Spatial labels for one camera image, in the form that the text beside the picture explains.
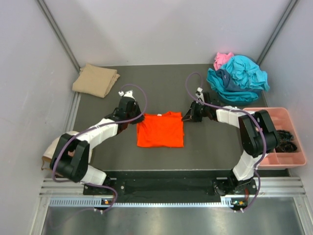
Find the orange t shirt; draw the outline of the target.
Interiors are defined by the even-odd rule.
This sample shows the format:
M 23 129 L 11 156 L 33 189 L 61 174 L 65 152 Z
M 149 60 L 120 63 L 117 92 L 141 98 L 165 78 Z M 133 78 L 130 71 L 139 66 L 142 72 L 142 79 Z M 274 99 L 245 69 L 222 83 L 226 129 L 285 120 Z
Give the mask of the orange t shirt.
M 137 124 L 137 146 L 143 148 L 184 147 L 184 130 L 181 112 L 145 114 Z

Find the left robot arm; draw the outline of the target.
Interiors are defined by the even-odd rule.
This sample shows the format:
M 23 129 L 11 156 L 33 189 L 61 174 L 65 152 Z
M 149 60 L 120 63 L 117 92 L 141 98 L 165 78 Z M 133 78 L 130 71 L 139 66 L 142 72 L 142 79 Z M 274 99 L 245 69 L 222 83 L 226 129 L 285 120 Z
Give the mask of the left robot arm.
M 100 194 L 110 190 L 115 192 L 107 174 L 89 164 L 89 154 L 102 142 L 120 134 L 129 124 L 143 120 L 138 102 L 132 96 L 123 96 L 118 107 L 97 124 L 78 134 L 61 135 L 50 162 L 53 181 L 82 183 L 94 187 Z

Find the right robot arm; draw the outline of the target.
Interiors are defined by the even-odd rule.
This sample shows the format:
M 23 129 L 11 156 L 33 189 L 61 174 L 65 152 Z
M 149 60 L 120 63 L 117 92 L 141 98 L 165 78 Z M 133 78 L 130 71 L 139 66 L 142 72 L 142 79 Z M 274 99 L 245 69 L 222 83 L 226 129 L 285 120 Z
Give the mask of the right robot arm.
M 232 106 L 218 106 L 210 94 L 197 88 L 194 101 L 182 121 L 201 122 L 203 118 L 226 123 L 240 131 L 242 155 L 226 180 L 214 180 L 216 194 L 241 193 L 251 185 L 255 171 L 266 155 L 279 143 L 279 135 L 266 110 L 248 112 Z

